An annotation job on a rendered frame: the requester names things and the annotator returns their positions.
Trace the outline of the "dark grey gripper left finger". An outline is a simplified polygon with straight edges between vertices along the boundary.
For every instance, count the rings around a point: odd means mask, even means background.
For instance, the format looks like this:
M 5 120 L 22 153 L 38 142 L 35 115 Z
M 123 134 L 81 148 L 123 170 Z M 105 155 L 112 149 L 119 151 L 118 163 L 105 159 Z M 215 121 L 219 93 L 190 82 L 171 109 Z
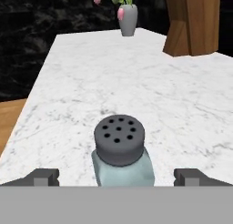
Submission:
M 58 186 L 58 168 L 36 168 L 24 178 L 4 183 L 4 186 L 15 187 L 53 187 Z

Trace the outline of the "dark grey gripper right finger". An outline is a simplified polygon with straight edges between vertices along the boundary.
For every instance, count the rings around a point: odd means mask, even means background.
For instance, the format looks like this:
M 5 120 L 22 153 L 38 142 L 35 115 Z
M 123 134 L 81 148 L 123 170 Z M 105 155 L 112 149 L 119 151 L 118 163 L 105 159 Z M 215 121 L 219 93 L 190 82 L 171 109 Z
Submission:
M 176 168 L 174 185 L 183 187 L 229 186 L 229 183 L 210 178 L 197 168 Z

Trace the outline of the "glass shaker with grey lid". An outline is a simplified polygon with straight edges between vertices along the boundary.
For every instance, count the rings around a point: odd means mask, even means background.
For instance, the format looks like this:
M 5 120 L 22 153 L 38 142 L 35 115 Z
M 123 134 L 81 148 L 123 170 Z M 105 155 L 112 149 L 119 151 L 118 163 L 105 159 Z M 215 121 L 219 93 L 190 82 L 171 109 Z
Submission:
M 134 117 L 112 115 L 94 130 L 92 161 L 99 187 L 153 187 L 155 175 L 145 148 L 145 129 Z

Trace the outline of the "brown wooden knife block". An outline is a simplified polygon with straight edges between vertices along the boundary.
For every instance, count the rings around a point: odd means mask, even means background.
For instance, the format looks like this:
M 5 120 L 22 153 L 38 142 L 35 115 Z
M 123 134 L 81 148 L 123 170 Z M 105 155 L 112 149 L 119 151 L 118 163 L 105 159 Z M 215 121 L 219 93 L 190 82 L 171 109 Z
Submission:
M 163 52 L 202 56 L 218 51 L 220 0 L 167 0 L 170 27 Z

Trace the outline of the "grey vase with pink flowers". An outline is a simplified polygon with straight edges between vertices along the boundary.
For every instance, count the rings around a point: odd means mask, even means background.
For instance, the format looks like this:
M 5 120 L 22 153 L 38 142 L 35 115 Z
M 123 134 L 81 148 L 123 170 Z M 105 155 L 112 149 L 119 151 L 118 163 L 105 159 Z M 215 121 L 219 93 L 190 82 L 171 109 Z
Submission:
M 99 5 L 102 0 L 94 0 Z M 120 4 L 117 10 L 117 20 L 120 26 L 122 36 L 133 36 L 137 28 L 137 6 L 133 0 L 111 0 L 114 5 Z

